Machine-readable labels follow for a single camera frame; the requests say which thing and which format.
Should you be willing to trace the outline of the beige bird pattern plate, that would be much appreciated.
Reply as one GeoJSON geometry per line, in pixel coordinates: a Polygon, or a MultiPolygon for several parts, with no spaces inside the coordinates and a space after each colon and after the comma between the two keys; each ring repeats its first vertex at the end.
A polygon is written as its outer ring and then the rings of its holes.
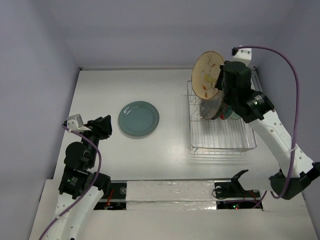
{"type": "Polygon", "coordinates": [[[223,63],[224,58],[215,51],[206,51],[199,56],[191,73],[191,85],[197,97],[209,100],[218,93],[215,85],[223,63]]]}

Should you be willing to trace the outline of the dark brown patterned plate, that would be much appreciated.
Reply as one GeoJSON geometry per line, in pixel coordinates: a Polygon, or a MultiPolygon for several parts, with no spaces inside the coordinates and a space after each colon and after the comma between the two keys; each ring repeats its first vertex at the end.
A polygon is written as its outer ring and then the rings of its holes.
{"type": "Polygon", "coordinates": [[[215,120],[220,117],[225,108],[223,92],[218,93],[208,100],[202,99],[200,102],[200,115],[205,120],[215,120]]]}

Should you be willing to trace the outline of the light blue plate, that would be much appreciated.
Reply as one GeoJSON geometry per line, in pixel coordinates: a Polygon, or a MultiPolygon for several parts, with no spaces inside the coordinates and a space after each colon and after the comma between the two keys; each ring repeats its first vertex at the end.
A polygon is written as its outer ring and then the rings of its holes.
{"type": "Polygon", "coordinates": [[[146,101],[133,101],[125,105],[118,115],[118,125],[123,133],[132,137],[144,137],[158,126],[160,114],[146,101]]]}

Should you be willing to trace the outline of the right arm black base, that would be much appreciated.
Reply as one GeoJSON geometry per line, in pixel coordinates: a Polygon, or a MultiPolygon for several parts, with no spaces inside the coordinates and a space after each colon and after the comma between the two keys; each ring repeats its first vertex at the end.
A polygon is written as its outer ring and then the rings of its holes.
{"type": "Polygon", "coordinates": [[[259,192],[254,192],[253,190],[244,190],[241,186],[238,186],[231,182],[215,182],[211,194],[218,200],[225,200],[230,198],[253,198],[257,200],[261,197],[259,192]]]}

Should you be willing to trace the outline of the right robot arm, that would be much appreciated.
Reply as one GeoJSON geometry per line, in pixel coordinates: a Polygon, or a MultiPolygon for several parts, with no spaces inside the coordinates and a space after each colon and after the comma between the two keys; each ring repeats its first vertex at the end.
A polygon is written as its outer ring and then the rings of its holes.
{"type": "Polygon", "coordinates": [[[293,143],[274,105],[261,91],[251,87],[251,69],[243,62],[225,61],[220,65],[216,87],[225,103],[264,141],[280,167],[269,177],[273,196],[290,200],[320,176],[320,164],[293,143]]]}

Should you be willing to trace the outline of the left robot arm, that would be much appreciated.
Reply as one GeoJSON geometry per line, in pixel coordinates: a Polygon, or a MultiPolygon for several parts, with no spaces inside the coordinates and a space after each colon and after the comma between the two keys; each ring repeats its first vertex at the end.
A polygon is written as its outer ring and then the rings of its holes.
{"type": "Polygon", "coordinates": [[[76,114],[69,116],[62,128],[81,140],[70,143],[65,150],[53,220],[41,234],[41,240],[79,239],[98,201],[111,192],[110,176],[100,172],[99,150],[100,141],[112,135],[111,116],[84,123],[81,115],[76,114]]]}

